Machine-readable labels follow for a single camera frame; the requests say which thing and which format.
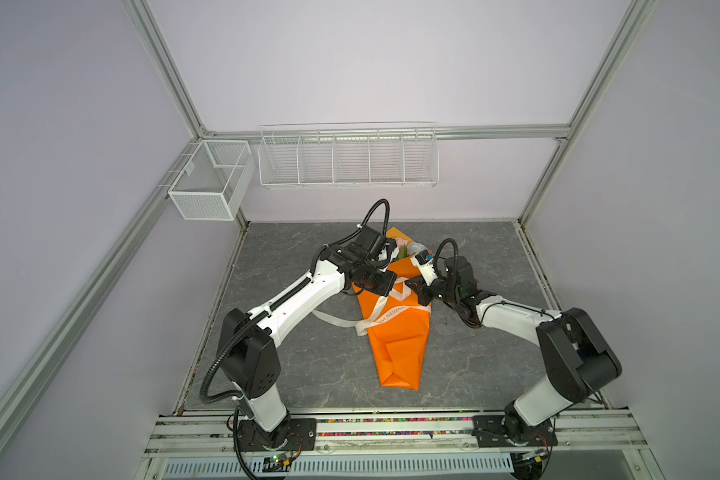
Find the white fake rose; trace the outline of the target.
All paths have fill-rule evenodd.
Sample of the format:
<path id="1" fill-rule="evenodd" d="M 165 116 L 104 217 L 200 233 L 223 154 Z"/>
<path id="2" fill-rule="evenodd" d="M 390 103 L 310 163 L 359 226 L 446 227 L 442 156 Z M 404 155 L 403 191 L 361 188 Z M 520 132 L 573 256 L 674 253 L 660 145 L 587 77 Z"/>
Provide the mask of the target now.
<path id="1" fill-rule="evenodd" d="M 407 254 L 415 256 L 422 251 L 427 251 L 427 247 L 419 242 L 411 242 L 407 245 Z"/>

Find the cream printed ribbon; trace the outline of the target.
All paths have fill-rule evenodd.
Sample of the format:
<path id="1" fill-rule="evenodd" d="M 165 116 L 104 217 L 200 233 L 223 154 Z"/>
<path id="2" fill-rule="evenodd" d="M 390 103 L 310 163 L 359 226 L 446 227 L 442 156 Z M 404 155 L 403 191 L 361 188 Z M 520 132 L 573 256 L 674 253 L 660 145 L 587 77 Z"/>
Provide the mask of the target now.
<path id="1" fill-rule="evenodd" d="M 421 310 L 430 313 L 431 306 L 420 305 L 418 299 L 414 298 L 411 288 L 405 284 L 405 281 L 405 277 L 396 280 L 395 285 L 402 284 L 401 290 L 398 291 L 393 288 L 388 296 L 379 297 L 368 318 L 347 320 L 318 310 L 313 310 L 312 314 L 330 325 L 340 328 L 353 328 L 358 336 L 364 336 L 369 329 L 387 323 L 407 310 Z"/>

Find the orange yellow wrapping paper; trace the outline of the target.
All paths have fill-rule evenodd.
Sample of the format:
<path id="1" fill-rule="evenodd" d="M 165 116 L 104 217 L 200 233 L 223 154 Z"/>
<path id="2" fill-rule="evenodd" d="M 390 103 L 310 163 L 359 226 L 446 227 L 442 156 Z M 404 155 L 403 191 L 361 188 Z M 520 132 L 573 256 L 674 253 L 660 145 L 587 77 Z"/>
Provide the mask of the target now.
<path id="1" fill-rule="evenodd" d="M 414 242 L 396 228 L 389 230 L 388 235 L 394 240 L 405 238 L 409 243 Z M 407 247 L 400 249 L 398 258 L 389 266 L 389 270 L 398 275 L 397 280 L 403 277 L 408 280 L 419 275 L 412 257 L 407 254 Z M 401 287 L 402 284 L 393 286 L 398 291 Z M 362 319 L 368 318 L 376 301 L 382 296 L 363 292 L 357 287 L 354 290 L 358 294 Z M 431 312 L 407 310 L 389 322 L 369 329 L 364 335 L 369 339 L 381 386 L 411 390 L 420 388 L 430 320 Z"/>

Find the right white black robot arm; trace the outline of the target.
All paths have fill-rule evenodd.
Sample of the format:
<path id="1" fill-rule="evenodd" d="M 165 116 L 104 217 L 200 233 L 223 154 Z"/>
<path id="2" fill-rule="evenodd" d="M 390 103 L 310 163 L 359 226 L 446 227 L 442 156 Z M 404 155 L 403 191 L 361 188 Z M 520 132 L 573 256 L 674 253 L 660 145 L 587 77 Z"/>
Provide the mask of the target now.
<path id="1" fill-rule="evenodd" d="M 513 445 L 525 445 L 553 430 L 552 418 L 617 379 L 622 366 L 590 315 L 579 308 L 545 310 L 482 290 L 464 256 L 445 260 L 429 253 L 412 257 L 419 274 L 406 281 L 428 305 L 441 301 L 471 328 L 492 328 L 540 349 L 545 374 L 505 407 L 493 431 Z"/>

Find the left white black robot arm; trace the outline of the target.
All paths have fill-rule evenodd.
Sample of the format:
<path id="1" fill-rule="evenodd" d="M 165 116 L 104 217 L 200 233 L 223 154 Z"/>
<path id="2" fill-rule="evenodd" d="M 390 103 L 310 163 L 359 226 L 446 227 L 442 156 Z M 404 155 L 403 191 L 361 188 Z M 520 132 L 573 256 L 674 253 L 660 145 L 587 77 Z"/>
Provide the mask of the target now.
<path id="1" fill-rule="evenodd" d="M 302 320 L 337 294 L 389 296 L 397 280 L 389 269 L 397 249 L 386 236 L 389 216 L 389 201 L 376 201 L 352 233 L 321 246 L 307 272 L 282 292 L 246 312 L 228 312 L 216 357 L 201 382 L 201 402 L 233 399 L 254 422 L 266 449 L 285 445 L 290 413 L 277 387 L 278 348 Z"/>

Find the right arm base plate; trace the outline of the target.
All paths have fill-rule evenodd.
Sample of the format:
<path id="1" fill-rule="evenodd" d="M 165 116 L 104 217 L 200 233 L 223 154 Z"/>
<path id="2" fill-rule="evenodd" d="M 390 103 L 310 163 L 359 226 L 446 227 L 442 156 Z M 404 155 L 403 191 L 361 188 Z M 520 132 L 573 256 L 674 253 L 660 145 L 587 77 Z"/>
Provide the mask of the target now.
<path id="1" fill-rule="evenodd" d="M 558 439 L 550 419 L 528 426 L 514 414 L 484 414 L 472 418 L 472 435 L 478 446 L 487 447 L 555 447 Z"/>

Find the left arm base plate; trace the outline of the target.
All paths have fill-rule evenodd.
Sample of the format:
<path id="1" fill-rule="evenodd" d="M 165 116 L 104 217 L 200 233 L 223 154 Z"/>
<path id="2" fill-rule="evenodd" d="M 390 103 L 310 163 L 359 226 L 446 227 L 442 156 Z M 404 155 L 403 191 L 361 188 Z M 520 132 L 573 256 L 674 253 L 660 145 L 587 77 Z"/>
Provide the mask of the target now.
<path id="1" fill-rule="evenodd" d="M 266 432 L 254 420 L 243 419 L 238 421 L 233 438 L 241 452 L 312 451 L 317 439 L 317 420 L 286 418 L 272 432 Z"/>

